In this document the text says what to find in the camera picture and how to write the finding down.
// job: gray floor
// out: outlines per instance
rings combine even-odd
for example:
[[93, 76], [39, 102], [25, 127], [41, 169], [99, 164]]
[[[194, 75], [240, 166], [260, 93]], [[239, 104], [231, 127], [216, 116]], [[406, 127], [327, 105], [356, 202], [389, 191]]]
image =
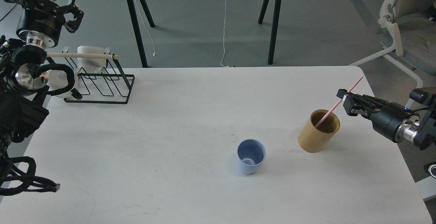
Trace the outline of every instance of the gray floor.
[[[151, 67], [220, 67], [225, 0], [147, 0], [156, 27], [150, 33], [141, 26], [148, 64]], [[257, 24], [262, 0], [227, 0], [224, 65], [268, 66], [273, 2], [263, 25]], [[381, 50], [376, 23], [383, 0], [282, 0], [274, 66], [347, 65]], [[63, 5], [66, 0], [57, 1]], [[111, 47], [121, 55], [123, 67], [141, 67], [126, 0], [77, 0], [84, 18], [79, 30], [63, 30], [59, 45], [73, 50], [80, 45]], [[13, 7], [0, 1], [0, 16]], [[15, 37], [21, 9], [17, 7], [0, 22], [0, 34]], [[415, 82], [384, 58], [361, 65], [377, 97], [405, 104]], [[436, 79], [418, 72], [427, 86]], [[10, 147], [22, 154], [26, 145]], [[433, 162], [436, 148], [419, 151], [399, 143], [415, 181], [428, 175], [422, 166]], [[426, 202], [436, 220], [435, 201]]]

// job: office chair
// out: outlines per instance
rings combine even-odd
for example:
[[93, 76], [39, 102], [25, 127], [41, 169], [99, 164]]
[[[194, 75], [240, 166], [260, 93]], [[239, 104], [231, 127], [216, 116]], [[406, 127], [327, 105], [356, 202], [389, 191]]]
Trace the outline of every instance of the office chair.
[[[435, 0], [385, 0], [378, 19], [378, 24], [387, 29], [381, 39], [384, 49], [349, 66], [358, 66], [383, 56], [412, 77], [417, 88], [423, 87], [422, 79], [413, 71], [419, 69], [429, 75], [436, 75], [436, 22], [424, 18], [400, 24], [396, 21], [402, 16], [425, 11], [433, 2]], [[409, 69], [391, 55], [397, 55], [413, 68]], [[406, 107], [412, 103], [413, 100], [410, 99]]]

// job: black wire rack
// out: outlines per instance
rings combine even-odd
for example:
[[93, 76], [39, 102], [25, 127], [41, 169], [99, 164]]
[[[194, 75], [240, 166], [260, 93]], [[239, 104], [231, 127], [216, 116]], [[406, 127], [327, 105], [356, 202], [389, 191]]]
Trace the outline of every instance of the black wire rack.
[[73, 97], [64, 98], [65, 102], [105, 104], [127, 104], [129, 102], [135, 76], [125, 74], [118, 60], [106, 59], [106, 67], [102, 67], [95, 73], [89, 73], [83, 67], [78, 67], [72, 58], [65, 58], [65, 60], [77, 73], [76, 89], [83, 97], [81, 100]]

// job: pink straw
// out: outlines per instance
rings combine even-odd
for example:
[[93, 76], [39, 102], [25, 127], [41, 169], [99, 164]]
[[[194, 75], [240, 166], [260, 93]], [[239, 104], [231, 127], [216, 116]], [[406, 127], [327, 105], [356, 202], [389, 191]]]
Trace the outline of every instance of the pink straw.
[[[347, 92], [351, 92], [353, 89], [354, 89], [354, 87], [362, 80], [362, 78], [363, 78], [363, 75], [362, 76], [360, 76], [360, 78], [353, 84], [353, 86], [351, 87], [351, 88], [349, 88], [348, 90], [347, 90]], [[341, 103], [341, 101], [342, 101], [342, 99], [339, 99], [338, 100], [338, 102], [333, 106], [333, 108], [331, 108], [325, 115], [324, 115], [324, 117], [322, 117], [322, 119], [321, 120], [319, 120], [319, 122], [315, 125], [315, 128], [318, 128], [318, 126], [322, 123], [322, 122], [324, 122], [324, 120], [326, 120], [326, 118], [332, 113], [332, 111], [334, 110], [334, 109], [336, 109], [336, 107]]]

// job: black table leg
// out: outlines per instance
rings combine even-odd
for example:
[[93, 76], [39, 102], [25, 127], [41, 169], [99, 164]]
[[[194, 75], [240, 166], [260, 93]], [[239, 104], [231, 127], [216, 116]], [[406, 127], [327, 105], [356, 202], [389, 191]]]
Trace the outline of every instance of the black table leg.
[[266, 7], [268, 6], [269, 0], [263, 0], [262, 9], [260, 10], [259, 20], [257, 23], [262, 24], [263, 18], [265, 17]]
[[272, 18], [271, 41], [269, 43], [268, 65], [273, 64], [274, 51], [276, 49], [277, 28], [279, 27], [280, 6], [282, 0], [276, 0], [274, 5], [274, 16]]
[[129, 7], [130, 18], [132, 19], [132, 26], [134, 27], [135, 38], [138, 45], [139, 56], [141, 59], [142, 67], [149, 67], [147, 58], [145, 57], [144, 44], [142, 43], [141, 32], [139, 30], [138, 18], [135, 11], [134, 0], [126, 0]]
[[153, 18], [151, 18], [150, 10], [148, 9], [147, 2], [145, 0], [139, 0], [141, 2], [142, 8], [144, 9], [145, 16], [147, 17], [150, 27], [154, 27]]

